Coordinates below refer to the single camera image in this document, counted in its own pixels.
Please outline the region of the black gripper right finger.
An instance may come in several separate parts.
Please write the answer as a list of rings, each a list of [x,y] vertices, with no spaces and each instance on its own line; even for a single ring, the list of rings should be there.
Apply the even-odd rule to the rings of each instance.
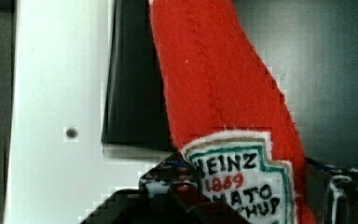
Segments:
[[[358,224],[358,168],[306,162],[306,201],[317,224]]]

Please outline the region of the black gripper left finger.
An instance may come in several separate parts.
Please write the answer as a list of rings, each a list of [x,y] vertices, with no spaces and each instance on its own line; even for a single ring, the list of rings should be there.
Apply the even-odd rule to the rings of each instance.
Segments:
[[[250,224],[222,199],[206,198],[199,182],[173,153],[140,177],[138,189],[113,193],[80,224]]]

